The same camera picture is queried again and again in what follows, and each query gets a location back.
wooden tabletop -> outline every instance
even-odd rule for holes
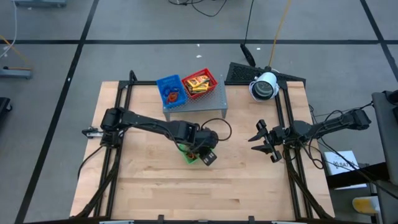
[[[107,108],[114,106],[117,82],[103,82],[93,119],[99,127]],[[312,123],[305,89],[301,82],[290,82],[289,95],[296,120]],[[232,137],[215,148],[217,160],[207,167],[201,161],[188,165],[172,141],[159,134],[131,128],[125,135],[113,219],[156,220],[294,220],[292,199],[285,161],[272,163],[263,152],[251,150],[262,141],[248,142],[257,133],[256,123],[264,119],[271,129],[279,125],[275,100],[254,101],[247,86],[226,86]],[[283,93],[285,121],[288,121]],[[137,114],[165,120],[156,86],[133,86],[130,110]],[[220,118],[219,111],[175,113],[171,120],[202,124]],[[206,125],[220,138],[229,129],[222,121]],[[98,148],[100,139],[88,140],[85,157]],[[87,204],[98,188],[105,150],[90,159],[81,171],[71,215]],[[313,151],[314,157],[319,153]],[[323,170],[318,170],[302,152],[308,189],[318,203],[334,216]],[[299,188],[300,208],[305,217]],[[104,194],[104,214],[108,193]]]

concrete floor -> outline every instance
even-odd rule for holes
[[[18,39],[79,40],[93,0],[69,0],[66,8],[18,9]],[[222,0],[197,7],[213,13]],[[230,0],[213,18],[167,0],[99,0],[88,40],[243,39],[251,1]],[[386,40],[398,39],[395,0],[367,0]],[[255,1],[249,39],[273,39],[286,1]],[[0,2],[0,34],[13,38],[13,8]],[[287,40],[377,40],[360,1],[293,1],[280,33]],[[77,45],[18,44],[34,65],[31,80],[0,79],[0,96],[14,110],[0,130],[0,217],[13,223],[47,134]],[[271,44],[249,44],[257,66],[264,67]],[[398,45],[389,45],[398,57]],[[226,75],[230,62],[247,64],[238,44],[146,44],[83,46],[25,222],[67,218],[76,173],[87,140],[81,130],[93,119],[101,82],[123,80],[133,69],[139,80],[188,75],[208,67]],[[23,63],[12,53],[0,66]],[[315,114],[365,105],[371,93],[397,89],[397,80],[380,44],[279,44],[272,65],[307,79],[307,96]],[[384,161],[376,118],[365,131],[341,131],[325,140],[337,150],[353,150],[358,162]]]

blue bin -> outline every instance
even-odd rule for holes
[[[179,75],[171,75],[169,77],[156,80],[156,85],[159,89],[160,97],[162,97],[164,107],[172,108],[174,106],[180,106],[187,102],[187,95],[185,94],[185,90],[182,86]],[[178,88],[178,99],[176,100],[176,102],[167,104],[167,96],[164,96],[165,91],[171,90],[172,88]]]

plastic bin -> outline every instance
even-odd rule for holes
[[[156,80],[156,85],[159,89],[160,97],[162,98],[164,107],[172,108],[187,102],[187,95],[185,94],[185,90],[179,75],[171,75],[169,77]],[[172,88],[178,88],[178,99],[176,102],[167,104],[167,96],[165,96],[165,91],[167,91],[167,89],[171,90]]]
[[[190,79],[190,78],[195,78],[195,77],[200,76],[200,75],[207,75],[207,76],[209,77],[209,79],[210,79],[210,81],[209,81],[209,82],[210,82],[210,83],[209,83],[209,88],[208,88],[207,91],[204,92],[204,93],[195,93],[195,94],[191,94],[191,93],[189,92],[188,88],[185,86],[185,81],[188,80],[188,79]],[[202,96],[202,95],[206,94],[207,92],[209,92],[209,91],[211,91],[211,90],[214,90],[214,89],[216,88],[217,84],[218,84],[217,80],[216,80],[216,79],[214,78],[214,76],[210,73],[210,71],[209,71],[208,68],[205,68],[205,69],[203,69],[203,70],[197,71],[197,72],[195,72],[194,74],[189,75],[189,76],[187,76],[187,77],[185,77],[185,78],[182,79],[182,85],[184,86],[184,89],[185,89],[185,91],[187,92],[187,95],[188,95],[191,99],[196,99],[196,98],[198,98],[199,96]]]

green object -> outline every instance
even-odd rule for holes
[[[182,150],[185,150],[185,151],[189,150],[189,147],[184,144],[178,144],[178,146]],[[196,162],[199,159],[198,154],[195,154],[195,158],[191,159],[187,156],[187,154],[185,152],[182,152],[182,151],[180,151],[180,152],[181,152],[182,156],[184,157],[185,161],[187,162],[187,164],[193,164],[194,162]]]

